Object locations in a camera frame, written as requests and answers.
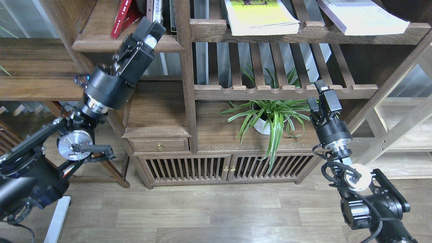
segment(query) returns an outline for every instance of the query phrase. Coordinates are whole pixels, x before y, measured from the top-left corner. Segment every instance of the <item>wooden floor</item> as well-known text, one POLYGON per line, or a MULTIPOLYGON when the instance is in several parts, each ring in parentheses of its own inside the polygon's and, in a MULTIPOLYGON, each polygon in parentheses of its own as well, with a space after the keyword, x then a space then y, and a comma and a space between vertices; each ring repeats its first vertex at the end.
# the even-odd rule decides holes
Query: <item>wooden floor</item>
MULTIPOLYGON (((98 129, 103 136, 99 141, 116 143, 110 127, 98 129)), ((122 153, 121 147, 114 147, 122 153)), ((48 148, 49 154, 54 156, 55 151, 48 148)), ((81 173, 106 172, 95 164, 81 173)), ((130 189, 115 182, 72 183, 66 192, 72 203, 59 242, 357 243, 369 235, 368 230, 351 230, 345 225, 339 194, 327 186, 318 169, 300 185, 190 185, 148 190, 132 164, 127 179, 130 189)), ((411 212, 404 214, 405 226, 419 242, 432 242, 432 179, 392 182, 411 204, 411 212)), ((44 210, 36 208, 23 222, 35 231, 36 242, 44 241, 54 209, 55 204, 44 210)), ((0 224, 0 237, 31 242, 25 229, 7 224, 0 224)))

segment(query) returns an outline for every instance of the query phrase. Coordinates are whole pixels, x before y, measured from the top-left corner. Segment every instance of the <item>red book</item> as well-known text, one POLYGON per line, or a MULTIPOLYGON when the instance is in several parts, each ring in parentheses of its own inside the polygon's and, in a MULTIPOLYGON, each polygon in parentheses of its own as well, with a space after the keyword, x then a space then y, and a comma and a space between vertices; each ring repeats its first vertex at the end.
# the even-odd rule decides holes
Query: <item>red book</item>
POLYGON ((115 17, 111 37, 117 39, 120 33, 129 27, 133 22, 139 20, 143 14, 138 9, 136 0, 121 0, 115 17))

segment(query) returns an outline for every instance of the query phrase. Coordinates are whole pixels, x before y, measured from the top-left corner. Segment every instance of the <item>silver motor cap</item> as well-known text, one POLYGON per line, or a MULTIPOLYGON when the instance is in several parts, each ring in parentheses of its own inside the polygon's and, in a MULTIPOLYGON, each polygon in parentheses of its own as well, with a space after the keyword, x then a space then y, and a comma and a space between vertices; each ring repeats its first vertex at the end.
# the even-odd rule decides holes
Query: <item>silver motor cap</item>
POLYGON ((74 130, 61 137, 58 142, 58 152, 67 160, 82 160, 90 155, 90 152, 73 152, 72 144, 92 145, 93 140, 90 134, 83 130, 74 130))

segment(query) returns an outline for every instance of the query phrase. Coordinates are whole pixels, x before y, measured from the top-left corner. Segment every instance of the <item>yellow book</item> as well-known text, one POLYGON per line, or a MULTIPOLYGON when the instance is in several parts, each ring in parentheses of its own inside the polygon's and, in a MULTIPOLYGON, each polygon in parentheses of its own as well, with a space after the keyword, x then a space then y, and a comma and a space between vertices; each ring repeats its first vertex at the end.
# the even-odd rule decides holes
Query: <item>yellow book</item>
POLYGON ((299 21, 280 0, 225 0, 232 35, 285 35, 299 30, 299 21))

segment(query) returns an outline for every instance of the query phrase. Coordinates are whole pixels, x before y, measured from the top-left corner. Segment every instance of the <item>white book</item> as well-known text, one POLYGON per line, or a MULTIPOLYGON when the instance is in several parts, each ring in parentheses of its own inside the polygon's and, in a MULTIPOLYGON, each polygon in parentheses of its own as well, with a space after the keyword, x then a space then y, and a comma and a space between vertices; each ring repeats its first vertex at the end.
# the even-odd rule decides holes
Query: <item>white book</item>
POLYGON ((403 34, 410 24, 371 0, 318 0, 317 3, 345 35, 403 34))
POLYGON ((225 0, 232 35, 296 34, 299 21, 280 0, 225 0))

